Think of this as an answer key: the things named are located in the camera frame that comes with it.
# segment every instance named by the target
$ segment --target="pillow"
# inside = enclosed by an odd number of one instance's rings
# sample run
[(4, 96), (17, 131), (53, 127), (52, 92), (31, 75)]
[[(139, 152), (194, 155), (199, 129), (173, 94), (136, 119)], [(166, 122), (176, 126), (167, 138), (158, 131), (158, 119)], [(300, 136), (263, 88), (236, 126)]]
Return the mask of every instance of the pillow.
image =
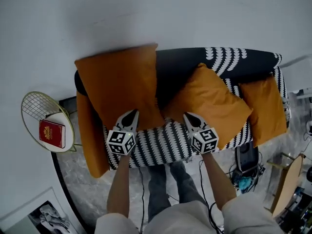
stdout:
[(219, 135), (218, 148), (231, 141), (244, 126), (252, 110), (239, 97), (232, 94), (212, 69), (203, 63), (162, 113), (183, 123), (183, 113), (202, 116)]
[(165, 124), (156, 103), (157, 44), (75, 61), (92, 106), (111, 130), (117, 119), (139, 110), (139, 130)]
[(263, 144), (287, 131), (283, 101), (275, 78), (240, 84), (244, 100), (253, 108), (250, 123), (253, 146)]

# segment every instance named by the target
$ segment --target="marble floor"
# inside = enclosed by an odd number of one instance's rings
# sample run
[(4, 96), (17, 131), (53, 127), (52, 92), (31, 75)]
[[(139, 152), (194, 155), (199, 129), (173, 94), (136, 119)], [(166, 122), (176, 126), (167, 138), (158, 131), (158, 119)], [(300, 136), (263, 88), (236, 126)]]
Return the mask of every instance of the marble floor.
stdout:
[[(287, 133), (278, 136), (265, 144), (259, 146), (259, 151), (263, 154), (263, 164), (266, 168), (264, 174), (260, 177), (259, 183), (255, 188), (256, 195), (263, 201), (263, 206), (269, 208), (273, 201), (272, 194), (276, 191), (280, 171), (272, 168), (266, 163), (280, 152), (285, 152), (291, 156), (297, 156), (300, 151), (303, 151), (310, 139), (304, 141), (303, 136), (306, 129), (306, 122), (310, 116), (310, 103), (308, 99), (297, 100), (294, 94), (289, 93), (291, 120)], [(65, 105), (69, 112), (73, 112), (76, 108), (75, 103), (69, 102)], [(80, 143), (80, 136), (78, 130), (77, 113), (70, 115), (72, 124), (76, 134), (76, 143)], [(58, 162), (61, 168), (64, 181), (67, 185), (68, 191), (72, 197), (82, 218), (90, 227), (95, 227), (98, 217), (106, 214), (106, 200), (112, 180), (114, 178), (114, 171), (109, 171), (101, 178), (95, 179), (90, 176), (86, 161), (83, 156), (82, 147), (77, 147), (77, 152), (66, 152), (58, 155)], [(312, 144), (308, 146), (305, 154), (312, 157)], [(215, 159), (220, 167), (225, 171), (229, 171), (229, 167), (234, 163), (234, 150), (228, 149), (214, 154)], [(199, 166), (198, 162), (201, 160), (199, 156), (194, 156), (185, 163), (187, 172), (192, 176), (199, 193), (202, 195), (200, 189)], [(289, 162), (287, 159), (280, 160), (280, 162)], [(304, 164), (309, 166), (312, 164), (305, 159)], [(149, 173), (147, 168), (141, 168), (144, 177), (145, 187), (145, 216), (144, 224), (147, 224), (147, 205), (148, 205), (148, 181)], [(213, 193), (210, 187), (207, 173), (203, 164), (203, 187), (209, 204), (214, 202)], [(301, 175), (304, 180), (304, 169)], [(167, 170), (167, 193), (175, 198), (178, 198), (176, 183)], [(130, 169), (130, 213), (129, 218), (140, 227), (142, 219), (142, 185), (138, 169)], [(171, 204), (177, 202), (170, 198)], [(218, 225), (223, 224), (223, 217), (221, 212), (215, 207), (213, 209), (213, 217)]]

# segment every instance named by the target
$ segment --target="book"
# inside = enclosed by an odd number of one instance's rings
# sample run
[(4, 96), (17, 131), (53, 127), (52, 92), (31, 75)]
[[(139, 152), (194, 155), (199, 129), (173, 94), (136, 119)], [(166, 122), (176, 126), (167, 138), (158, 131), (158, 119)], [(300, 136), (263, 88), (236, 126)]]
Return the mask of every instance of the book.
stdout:
[(40, 120), (39, 139), (56, 147), (64, 148), (65, 126), (45, 119)]

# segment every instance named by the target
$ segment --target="wooden furniture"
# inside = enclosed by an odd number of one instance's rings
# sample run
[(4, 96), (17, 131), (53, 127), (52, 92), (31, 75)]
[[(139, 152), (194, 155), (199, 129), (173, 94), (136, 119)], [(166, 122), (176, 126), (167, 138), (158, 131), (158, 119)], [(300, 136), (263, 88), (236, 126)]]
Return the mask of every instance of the wooden furniture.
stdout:
[(291, 200), (297, 188), (303, 161), (302, 155), (299, 155), (297, 158), (293, 158), (285, 153), (281, 153), (281, 155), (292, 159), (292, 163), (288, 166), (282, 166), (272, 162), (267, 162), (268, 164), (282, 169), (281, 178), (279, 180), (275, 198), (270, 209), (273, 217), (279, 215)]

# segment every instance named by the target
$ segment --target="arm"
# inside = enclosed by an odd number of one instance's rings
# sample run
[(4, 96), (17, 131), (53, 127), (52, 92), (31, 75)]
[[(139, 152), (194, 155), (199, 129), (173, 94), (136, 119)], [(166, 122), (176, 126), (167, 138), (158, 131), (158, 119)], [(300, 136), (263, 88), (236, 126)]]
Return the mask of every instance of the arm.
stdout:
[(129, 215), (129, 160), (130, 155), (121, 156), (107, 199), (108, 213)]
[(210, 180), (214, 199), (219, 210), (231, 199), (236, 198), (236, 191), (229, 178), (215, 161), (212, 154), (202, 155)]

